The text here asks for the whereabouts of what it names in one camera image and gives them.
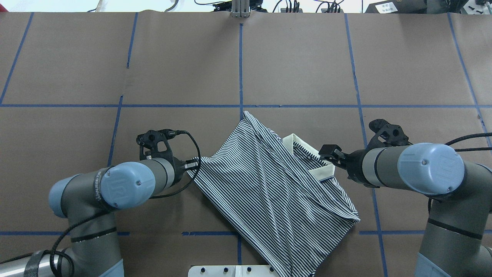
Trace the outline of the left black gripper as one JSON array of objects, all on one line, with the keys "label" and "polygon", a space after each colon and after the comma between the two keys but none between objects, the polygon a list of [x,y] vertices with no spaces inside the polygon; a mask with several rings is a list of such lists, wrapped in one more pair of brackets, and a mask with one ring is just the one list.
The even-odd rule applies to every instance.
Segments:
[{"label": "left black gripper", "polygon": [[182,161],[175,156],[172,156],[172,162],[170,162],[173,166],[174,177],[172,178],[171,185],[178,184],[183,174],[186,170],[198,170],[200,168],[200,160],[186,160]]}]

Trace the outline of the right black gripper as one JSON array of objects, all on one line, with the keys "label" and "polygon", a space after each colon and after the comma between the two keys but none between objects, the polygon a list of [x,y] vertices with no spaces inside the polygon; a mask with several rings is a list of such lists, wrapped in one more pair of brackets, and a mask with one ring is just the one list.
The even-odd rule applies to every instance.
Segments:
[{"label": "right black gripper", "polygon": [[325,160],[335,167],[345,168],[348,173],[348,179],[370,188],[370,182],[364,176],[362,168],[366,154],[366,150],[343,153],[337,144],[324,144],[318,152],[321,160]]}]

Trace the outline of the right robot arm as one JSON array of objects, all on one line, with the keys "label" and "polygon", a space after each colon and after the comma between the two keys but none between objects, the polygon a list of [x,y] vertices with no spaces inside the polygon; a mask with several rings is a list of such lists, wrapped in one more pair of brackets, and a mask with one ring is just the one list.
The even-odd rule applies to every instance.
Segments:
[{"label": "right robot arm", "polygon": [[491,169],[467,162],[445,144],[418,143],[343,153],[325,144],[322,160],[366,187],[420,193],[433,200],[417,254],[416,277],[490,277],[491,248],[482,244],[491,213]]}]

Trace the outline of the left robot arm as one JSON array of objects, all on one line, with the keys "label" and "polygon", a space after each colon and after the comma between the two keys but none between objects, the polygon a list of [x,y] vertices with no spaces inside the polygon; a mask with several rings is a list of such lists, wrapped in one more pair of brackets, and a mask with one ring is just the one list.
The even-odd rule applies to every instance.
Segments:
[{"label": "left robot arm", "polygon": [[54,214],[69,227],[53,246],[1,262],[2,277],[123,277],[115,212],[161,198],[201,157],[124,162],[58,181],[49,192]]}]

